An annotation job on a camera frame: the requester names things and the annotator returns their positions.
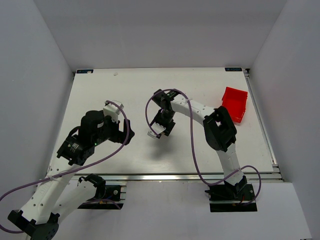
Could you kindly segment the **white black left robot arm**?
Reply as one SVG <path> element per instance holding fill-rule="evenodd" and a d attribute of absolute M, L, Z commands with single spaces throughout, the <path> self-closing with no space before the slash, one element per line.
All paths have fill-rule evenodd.
<path fill-rule="evenodd" d="M 51 240 L 61 222 L 85 202 L 94 203 L 110 200 L 106 181 L 91 173 L 79 178 L 78 186 L 66 197 L 61 194 L 72 177 L 83 169 L 86 160 L 95 148 L 106 142 L 128 145 L 135 133 L 128 118 L 124 118 L 123 130 L 119 129 L 119 109 L 104 107 L 90 110 L 81 118 L 80 125 L 74 127 L 57 151 L 46 178 L 35 182 L 37 186 L 32 197 L 18 210 L 12 210 L 8 220 L 27 234 L 32 240 Z"/>

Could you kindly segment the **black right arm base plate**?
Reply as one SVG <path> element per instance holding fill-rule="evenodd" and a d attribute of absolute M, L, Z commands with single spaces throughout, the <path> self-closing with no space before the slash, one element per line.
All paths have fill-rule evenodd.
<path fill-rule="evenodd" d="M 223 184 L 209 186 L 204 192 L 208 194 L 211 213 L 244 213 L 258 211 L 252 184 L 247 184 L 238 195 L 229 191 Z"/>

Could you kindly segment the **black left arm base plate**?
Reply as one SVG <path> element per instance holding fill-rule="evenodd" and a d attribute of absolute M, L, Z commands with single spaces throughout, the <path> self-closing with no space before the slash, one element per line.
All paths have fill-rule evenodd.
<path fill-rule="evenodd" d="M 91 198 L 81 204 L 78 209 L 81 210 L 121 210 L 126 199 L 126 185 L 105 186 L 104 196 L 100 198 Z"/>

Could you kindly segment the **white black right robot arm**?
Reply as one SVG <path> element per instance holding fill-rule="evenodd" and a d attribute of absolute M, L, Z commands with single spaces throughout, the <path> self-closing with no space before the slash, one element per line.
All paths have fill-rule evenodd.
<path fill-rule="evenodd" d="M 247 185 L 247 179 L 241 170 L 236 153 L 237 130 L 228 110 L 224 106 L 218 108 L 203 105 L 185 96 L 176 89 L 159 89 L 151 100 L 160 109 L 149 124 L 148 135 L 152 138 L 169 136 L 175 122 L 175 113 L 183 114 L 196 121 L 204 129 L 207 144 L 217 152 L 222 166 L 223 180 L 226 189 L 237 196 Z"/>

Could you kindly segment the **red plastic bin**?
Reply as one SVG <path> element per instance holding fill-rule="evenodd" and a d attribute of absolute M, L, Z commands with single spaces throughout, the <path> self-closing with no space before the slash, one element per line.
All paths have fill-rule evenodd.
<path fill-rule="evenodd" d="M 222 106 L 228 110 L 231 119 L 241 123 L 246 112 L 248 92 L 226 87 L 222 97 Z"/>

